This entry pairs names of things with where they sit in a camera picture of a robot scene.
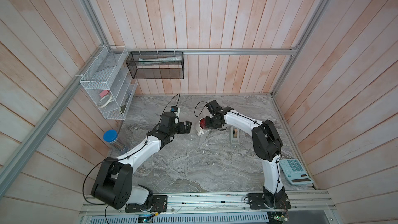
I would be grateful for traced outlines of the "red white ceramic mug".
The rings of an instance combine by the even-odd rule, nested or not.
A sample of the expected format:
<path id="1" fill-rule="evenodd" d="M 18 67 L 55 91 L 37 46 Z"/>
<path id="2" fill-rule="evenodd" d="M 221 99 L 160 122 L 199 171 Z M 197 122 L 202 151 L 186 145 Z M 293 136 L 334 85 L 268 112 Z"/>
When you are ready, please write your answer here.
<path id="1" fill-rule="evenodd" d="M 199 120 L 199 122 L 195 126 L 195 130 L 197 131 L 197 136 L 203 135 L 208 130 L 208 126 L 206 125 L 206 118 L 201 118 Z"/>

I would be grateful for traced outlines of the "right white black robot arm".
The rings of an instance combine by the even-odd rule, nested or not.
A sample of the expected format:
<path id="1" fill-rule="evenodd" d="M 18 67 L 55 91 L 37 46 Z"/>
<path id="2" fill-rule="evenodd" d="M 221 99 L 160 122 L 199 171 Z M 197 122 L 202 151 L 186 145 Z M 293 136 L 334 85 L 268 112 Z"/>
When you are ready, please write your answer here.
<path id="1" fill-rule="evenodd" d="M 264 184 L 262 193 L 248 193 L 244 202 L 251 209 L 290 209 L 291 203 L 282 183 L 279 165 L 283 142 L 274 123 L 270 120 L 254 120 L 231 107 L 222 108 L 215 100 L 205 107 L 210 115 L 200 121 L 202 128 L 221 130 L 225 125 L 231 125 L 252 137 L 253 150 L 262 162 Z"/>

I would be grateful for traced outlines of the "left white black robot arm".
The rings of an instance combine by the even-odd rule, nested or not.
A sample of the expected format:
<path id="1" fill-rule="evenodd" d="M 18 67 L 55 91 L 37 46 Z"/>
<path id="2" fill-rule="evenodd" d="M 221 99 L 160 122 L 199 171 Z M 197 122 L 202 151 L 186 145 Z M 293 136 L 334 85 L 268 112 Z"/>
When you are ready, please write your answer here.
<path id="1" fill-rule="evenodd" d="M 136 205 L 141 211 L 153 210 L 153 191 L 133 185 L 133 175 L 147 159 L 172 142 L 176 134 L 190 133 L 192 122 L 179 121 L 179 113 L 177 106 L 171 107 L 141 143 L 117 158 L 108 157 L 102 161 L 91 196 L 114 209 Z"/>

